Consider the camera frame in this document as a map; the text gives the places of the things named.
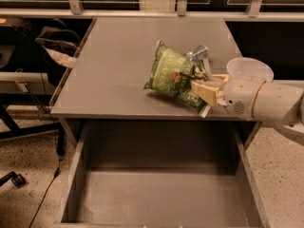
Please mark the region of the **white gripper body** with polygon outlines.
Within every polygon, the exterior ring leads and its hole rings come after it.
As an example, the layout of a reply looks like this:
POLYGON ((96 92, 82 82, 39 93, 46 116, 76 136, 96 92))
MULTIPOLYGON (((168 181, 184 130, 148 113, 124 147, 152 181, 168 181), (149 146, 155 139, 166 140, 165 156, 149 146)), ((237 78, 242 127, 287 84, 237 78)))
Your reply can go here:
POLYGON ((223 88, 226 111, 234 117, 251 121, 257 93, 265 83, 264 78, 251 75, 229 80, 223 88))

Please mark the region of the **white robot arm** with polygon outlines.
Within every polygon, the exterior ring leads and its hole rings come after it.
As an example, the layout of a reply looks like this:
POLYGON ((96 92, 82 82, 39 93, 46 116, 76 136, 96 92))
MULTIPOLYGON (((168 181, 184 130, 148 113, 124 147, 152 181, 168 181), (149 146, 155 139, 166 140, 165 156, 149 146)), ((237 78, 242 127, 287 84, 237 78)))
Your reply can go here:
POLYGON ((303 89, 245 75, 214 75, 211 81, 192 80, 191 90, 211 107, 221 106, 244 121, 263 122, 284 137, 304 144, 303 89))

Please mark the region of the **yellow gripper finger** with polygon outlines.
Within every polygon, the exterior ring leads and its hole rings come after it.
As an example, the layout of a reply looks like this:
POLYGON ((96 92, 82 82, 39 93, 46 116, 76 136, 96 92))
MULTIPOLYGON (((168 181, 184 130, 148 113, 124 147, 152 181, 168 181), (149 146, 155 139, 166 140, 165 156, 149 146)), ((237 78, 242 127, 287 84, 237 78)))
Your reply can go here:
POLYGON ((227 105, 223 97, 223 83, 217 81, 203 82, 193 80, 191 90, 210 106, 227 105))
POLYGON ((230 74, 213 74, 211 80, 215 82, 228 82, 232 76, 230 74))

